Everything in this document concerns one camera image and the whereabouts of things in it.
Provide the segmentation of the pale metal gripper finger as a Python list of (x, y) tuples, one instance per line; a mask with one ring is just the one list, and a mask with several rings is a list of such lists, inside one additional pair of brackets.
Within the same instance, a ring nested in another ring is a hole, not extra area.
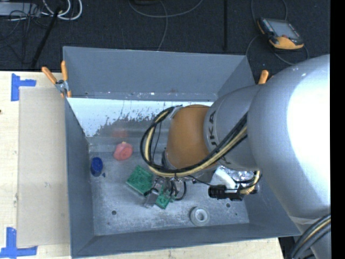
[(144, 206), (146, 208), (152, 207), (155, 205), (159, 195), (162, 192), (162, 189), (164, 188), (164, 182), (163, 181), (157, 181), (151, 189), (147, 192), (145, 195), (146, 200), (144, 202)]
[(177, 189), (177, 186), (174, 183), (171, 183), (170, 189), (169, 189), (169, 198), (173, 200), (177, 200), (177, 196), (179, 194), (179, 190)]

